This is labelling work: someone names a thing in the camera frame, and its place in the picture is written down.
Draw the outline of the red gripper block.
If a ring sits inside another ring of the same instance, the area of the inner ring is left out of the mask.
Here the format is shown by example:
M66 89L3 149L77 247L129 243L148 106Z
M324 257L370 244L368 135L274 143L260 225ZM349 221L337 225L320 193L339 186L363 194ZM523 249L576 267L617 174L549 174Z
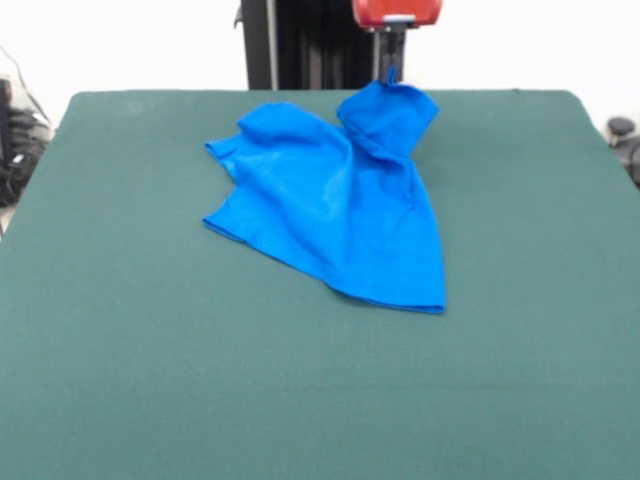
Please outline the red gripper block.
M378 33L378 78L386 83L394 66L394 81L403 80L406 30L391 26L418 28L434 25L440 15L442 0L352 0L353 16L363 28L381 29Z

